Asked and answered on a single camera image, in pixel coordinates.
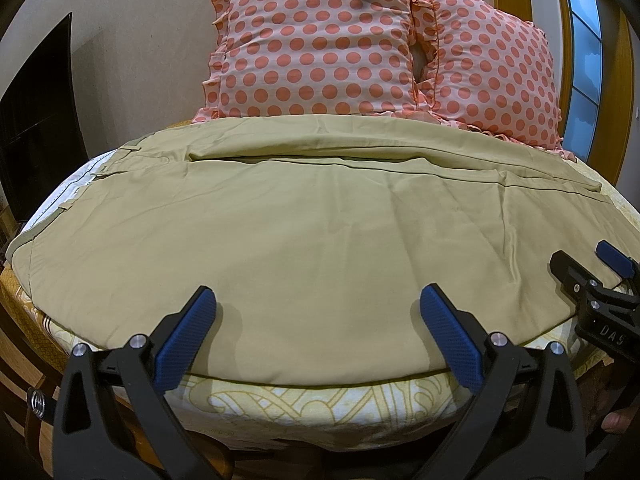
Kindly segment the person's right hand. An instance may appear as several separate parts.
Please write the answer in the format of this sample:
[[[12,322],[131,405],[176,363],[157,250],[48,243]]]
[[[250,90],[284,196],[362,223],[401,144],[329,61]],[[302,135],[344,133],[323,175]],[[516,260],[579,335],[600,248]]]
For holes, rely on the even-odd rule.
[[[638,406],[608,413],[601,422],[601,429],[608,434],[624,434],[638,412]]]

